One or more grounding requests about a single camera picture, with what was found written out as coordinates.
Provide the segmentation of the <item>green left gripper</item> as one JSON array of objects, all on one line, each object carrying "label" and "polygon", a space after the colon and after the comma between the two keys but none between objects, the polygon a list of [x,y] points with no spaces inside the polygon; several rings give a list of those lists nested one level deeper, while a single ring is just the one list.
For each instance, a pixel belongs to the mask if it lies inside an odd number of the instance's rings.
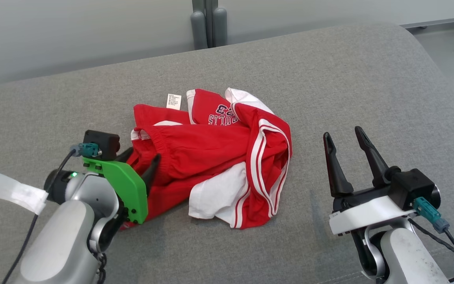
[{"label": "green left gripper", "polygon": [[148,216],[147,196],[150,195],[158,166],[161,161],[160,153],[151,160],[150,166],[142,174],[142,178],[127,164],[133,153],[128,148],[117,155],[113,161],[102,161],[83,157],[89,171],[102,174],[113,190],[128,209],[128,219],[135,224],[142,224]]}]

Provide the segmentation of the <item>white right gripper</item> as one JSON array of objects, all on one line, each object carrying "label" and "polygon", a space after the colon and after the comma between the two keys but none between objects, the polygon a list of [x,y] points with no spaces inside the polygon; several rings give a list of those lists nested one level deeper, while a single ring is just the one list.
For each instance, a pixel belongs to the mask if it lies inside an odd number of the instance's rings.
[{"label": "white right gripper", "polygon": [[367,157],[373,175],[373,187],[383,188],[370,188],[354,192],[353,186],[344,176],[337,159],[337,148],[333,139],[328,132],[325,132],[323,144],[326,152],[330,194],[333,197],[333,212],[329,216],[329,226],[333,234],[351,232],[415,213],[414,209],[401,209],[389,197],[391,187],[387,185],[391,181],[385,176],[389,169],[388,165],[360,126],[355,126],[355,135],[360,148]]}]

